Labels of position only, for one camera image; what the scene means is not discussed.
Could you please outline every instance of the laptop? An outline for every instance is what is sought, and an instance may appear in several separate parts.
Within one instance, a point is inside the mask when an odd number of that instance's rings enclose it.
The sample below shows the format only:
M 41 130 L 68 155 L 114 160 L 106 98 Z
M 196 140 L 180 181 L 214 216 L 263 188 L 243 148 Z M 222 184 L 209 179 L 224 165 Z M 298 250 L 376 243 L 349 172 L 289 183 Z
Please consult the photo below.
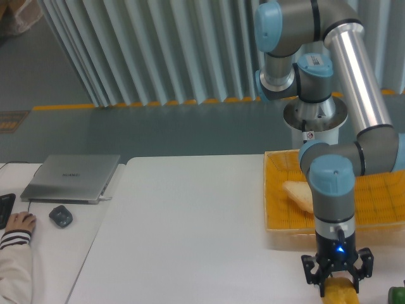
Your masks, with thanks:
M 49 155 L 21 199 L 97 204 L 119 161 L 120 155 Z

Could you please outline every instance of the white sleeve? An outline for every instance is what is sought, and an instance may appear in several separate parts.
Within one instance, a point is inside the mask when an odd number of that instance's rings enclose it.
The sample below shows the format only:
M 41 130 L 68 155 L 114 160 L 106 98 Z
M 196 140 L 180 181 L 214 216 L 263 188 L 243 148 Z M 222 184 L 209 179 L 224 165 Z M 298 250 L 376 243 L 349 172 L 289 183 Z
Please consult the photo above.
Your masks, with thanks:
M 30 304 L 32 297 L 31 235 L 9 231 L 0 242 L 0 304 Z

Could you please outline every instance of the striped sleeve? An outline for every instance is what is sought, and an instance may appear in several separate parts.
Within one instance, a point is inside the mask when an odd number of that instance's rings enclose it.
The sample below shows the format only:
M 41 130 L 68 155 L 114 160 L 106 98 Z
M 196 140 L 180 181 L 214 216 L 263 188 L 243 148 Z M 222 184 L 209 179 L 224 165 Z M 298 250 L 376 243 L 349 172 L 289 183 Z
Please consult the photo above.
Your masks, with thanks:
M 0 250 L 11 245 L 29 244 L 31 232 L 26 230 L 12 230 L 4 233 L 0 242 Z

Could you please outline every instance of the hand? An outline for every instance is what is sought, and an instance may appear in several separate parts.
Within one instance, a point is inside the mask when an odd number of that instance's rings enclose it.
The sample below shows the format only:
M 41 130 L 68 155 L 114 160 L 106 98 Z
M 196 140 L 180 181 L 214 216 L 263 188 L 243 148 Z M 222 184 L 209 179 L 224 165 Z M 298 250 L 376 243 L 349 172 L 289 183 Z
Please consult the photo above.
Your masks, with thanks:
M 8 219 L 5 232 L 12 230 L 26 230 L 32 233 L 37 217 L 28 212 L 14 213 Z

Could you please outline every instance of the blue led light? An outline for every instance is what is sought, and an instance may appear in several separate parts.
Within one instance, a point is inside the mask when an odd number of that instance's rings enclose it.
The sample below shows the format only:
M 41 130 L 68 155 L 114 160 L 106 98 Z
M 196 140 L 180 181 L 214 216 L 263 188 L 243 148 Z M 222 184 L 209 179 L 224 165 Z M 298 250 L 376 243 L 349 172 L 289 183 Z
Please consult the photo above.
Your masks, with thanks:
M 344 253 L 344 252 L 345 252 L 344 249 L 343 249 L 341 246 L 337 247 L 337 248 L 336 248 L 336 251 L 337 251 L 337 252 L 341 252 L 341 253 Z

